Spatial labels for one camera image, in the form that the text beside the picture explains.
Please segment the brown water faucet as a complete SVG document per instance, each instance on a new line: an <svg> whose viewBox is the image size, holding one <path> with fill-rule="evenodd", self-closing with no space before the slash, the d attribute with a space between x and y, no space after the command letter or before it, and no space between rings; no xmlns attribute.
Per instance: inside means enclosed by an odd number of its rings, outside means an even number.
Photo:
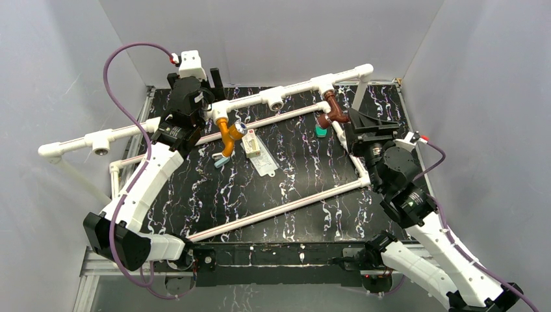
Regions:
<svg viewBox="0 0 551 312"><path fill-rule="evenodd" d="M350 117L347 113L343 112L338 104L335 91L328 90L322 95L324 101L329 105L329 112L321 114L318 119L318 125L322 129L327 129L332 125L332 122L338 122L340 124L346 124L350 122Z"/></svg>

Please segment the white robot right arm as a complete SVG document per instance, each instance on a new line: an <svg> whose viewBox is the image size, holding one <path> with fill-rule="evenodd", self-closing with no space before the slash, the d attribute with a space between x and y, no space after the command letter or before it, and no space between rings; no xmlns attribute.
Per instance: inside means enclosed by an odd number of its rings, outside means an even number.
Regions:
<svg viewBox="0 0 551 312"><path fill-rule="evenodd" d="M397 129L395 122L350 109L344 125L346 147L364 159L386 215L421 243L433 261L382 232L365 244L355 262L398 270L448 311L509 310L522 299L522 289L490 273L450 229L436 199L416 184L424 171L414 151L420 143L429 144L429 139L417 132L400 139Z"/></svg>

